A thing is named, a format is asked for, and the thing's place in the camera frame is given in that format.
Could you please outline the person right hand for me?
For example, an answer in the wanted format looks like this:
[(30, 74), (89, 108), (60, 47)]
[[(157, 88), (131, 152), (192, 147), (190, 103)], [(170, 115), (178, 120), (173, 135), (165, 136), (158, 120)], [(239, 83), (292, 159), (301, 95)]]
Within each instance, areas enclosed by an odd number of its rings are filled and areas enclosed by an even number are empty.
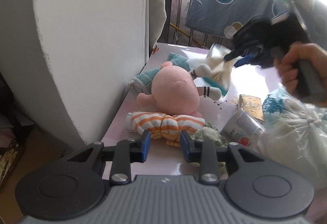
[(288, 53), (282, 60), (274, 60), (274, 67), (287, 92), (297, 99), (301, 98), (299, 60), (308, 60), (312, 64), (319, 76), (321, 86), (326, 91), (326, 50), (315, 43), (295, 42), (290, 45)]

